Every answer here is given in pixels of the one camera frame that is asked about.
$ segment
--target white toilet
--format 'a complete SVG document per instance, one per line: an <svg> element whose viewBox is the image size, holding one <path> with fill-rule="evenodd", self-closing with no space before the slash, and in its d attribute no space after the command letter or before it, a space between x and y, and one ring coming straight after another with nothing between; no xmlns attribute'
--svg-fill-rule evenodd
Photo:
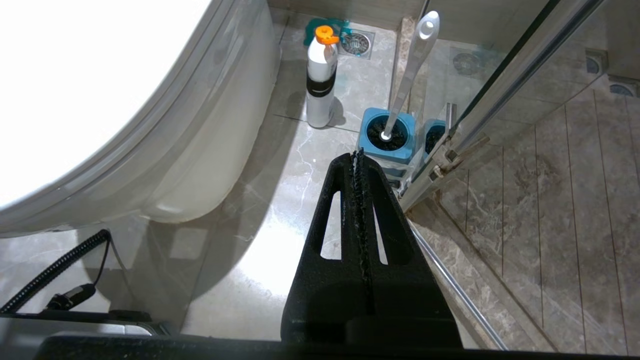
<svg viewBox="0 0 640 360"><path fill-rule="evenodd" d="M219 205L280 50L266 0L0 4L0 237Z"/></svg>

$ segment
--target gray tile floor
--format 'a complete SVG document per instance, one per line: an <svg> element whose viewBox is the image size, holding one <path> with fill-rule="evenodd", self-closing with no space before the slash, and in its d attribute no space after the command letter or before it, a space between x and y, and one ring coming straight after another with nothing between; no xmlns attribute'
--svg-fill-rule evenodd
<svg viewBox="0 0 640 360"><path fill-rule="evenodd" d="M639 109L594 83L443 189L562 352L640 355Z"/></svg>
<svg viewBox="0 0 640 360"><path fill-rule="evenodd" d="M305 122L304 27L313 17L272 9L282 62L268 113L240 180L223 204L202 218L160 224L124 217L77 231L0 240L0 302L65 251L102 227L115 253L99 293L77 308L105 312L138 309L168 320L186 334L220 338L280 338L280 317L298 266L324 174L334 157L355 150L368 107L386 108L396 34L375 33L370 60L339 56L336 119L324 129ZM331 214L323 249L339 254L339 212ZM39 312L55 293L90 282L102 249L78 262L32 299Z"/></svg>

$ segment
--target black cable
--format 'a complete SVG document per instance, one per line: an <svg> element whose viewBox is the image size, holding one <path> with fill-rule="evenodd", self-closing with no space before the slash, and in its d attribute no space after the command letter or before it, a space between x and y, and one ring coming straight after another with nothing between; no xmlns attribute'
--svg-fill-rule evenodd
<svg viewBox="0 0 640 360"><path fill-rule="evenodd" d="M100 281L100 276L102 276L102 271L104 270L104 263L107 261L107 255L109 254L109 246L111 246L111 240L107 239L107 243L104 247L104 255L102 256L102 263L100 264L100 270L98 270L98 276L95 277L95 281L93 285L98 285L98 281Z"/></svg>
<svg viewBox="0 0 640 360"><path fill-rule="evenodd" d="M89 251L95 249L101 243L111 241L111 233L108 230L100 230L98 233L80 243L78 246L71 249L68 253L62 255L55 263L51 264L38 276L36 276L29 284L23 287L18 293L11 298L2 308L0 313L15 313L29 299L36 295L40 290L47 286L53 279L62 274L63 271L68 269L71 264L75 263L78 259L86 255Z"/></svg>

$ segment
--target white bottle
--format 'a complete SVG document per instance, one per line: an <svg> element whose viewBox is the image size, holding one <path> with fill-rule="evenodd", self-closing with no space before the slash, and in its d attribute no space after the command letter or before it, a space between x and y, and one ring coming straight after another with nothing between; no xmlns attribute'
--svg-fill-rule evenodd
<svg viewBox="0 0 640 360"><path fill-rule="evenodd" d="M333 84L338 66L339 38L331 26L316 28L316 36L307 52L307 122L324 127L333 116Z"/></svg>

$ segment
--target toilet brush holder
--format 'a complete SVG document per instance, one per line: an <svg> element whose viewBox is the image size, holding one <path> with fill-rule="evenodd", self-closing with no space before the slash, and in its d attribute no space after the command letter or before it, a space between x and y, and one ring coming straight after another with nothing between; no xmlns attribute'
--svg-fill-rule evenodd
<svg viewBox="0 0 640 360"><path fill-rule="evenodd" d="M398 115L388 142L380 138L384 131L389 111L379 108L368 108L364 111L358 148L378 161L389 181L400 180L413 156L415 148L415 119L407 113Z"/></svg>

